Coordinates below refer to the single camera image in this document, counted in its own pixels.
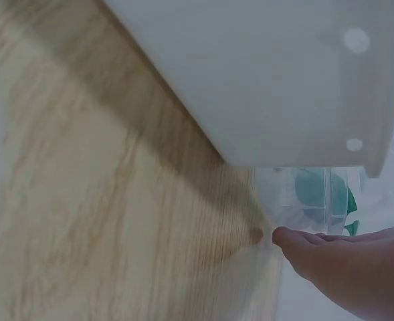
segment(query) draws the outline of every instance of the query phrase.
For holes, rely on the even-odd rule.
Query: green leaf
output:
[[[349,197],[348,197],[348,204],[347,204],[347,216],[352,213],[357,211],[357,204],[356,204],[356,200],[355,200],[355,196],[353,195],[353,193],[350,190],[349,187]]]
[[[349,232],[350,236],[356,236],[359,225],[360,221],[354,221],[350,225],[344,226],[344,228]]]

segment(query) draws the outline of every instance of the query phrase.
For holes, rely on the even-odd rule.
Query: finger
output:
[[[319,238],[327,241],[347,241],[351,243],[366,242],[366,241],[378,241],[388,237],[394,237],[394,229],[384,229],[375,233],[362,234],[358,236],[342,236],[342,235],[325,235],[322,233],[317,234]]]
[[[286,259],[301,276],[305,276],[306,272],[312,269],[312,251],[317,248],[306,236],[301,232],[279,227],[272,237],[273,243],[282,249]]]
[[[311,234],[311,233],[307,233],[307,232],[301,232],[301,231],[297,231],[297,233],[301,234],[303,237],[305,237],[305,239],[310,242],[313,245],[323,245],[326,244],[327,242],[321,238],[319,235],[315,235],[315,234]]]

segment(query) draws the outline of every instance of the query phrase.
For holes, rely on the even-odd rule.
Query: wooden surface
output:
[[[269,321],[278,272],[249,173],[105,7],[0,0],[0,320]]]

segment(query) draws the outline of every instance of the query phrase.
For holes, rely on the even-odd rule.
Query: white container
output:
[[[381,172],[394,0],[105,1],[229,163]]]

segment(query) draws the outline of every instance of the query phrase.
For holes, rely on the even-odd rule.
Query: round hole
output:
[[[360,139],[354,138],[347,141],[347,148],[352,152],[357,152],[363,147],[363,142]]]
[[[354,54],[363,54],[369,49],[371,40],[360,28],[350,28],[344,33],[344,44]]]

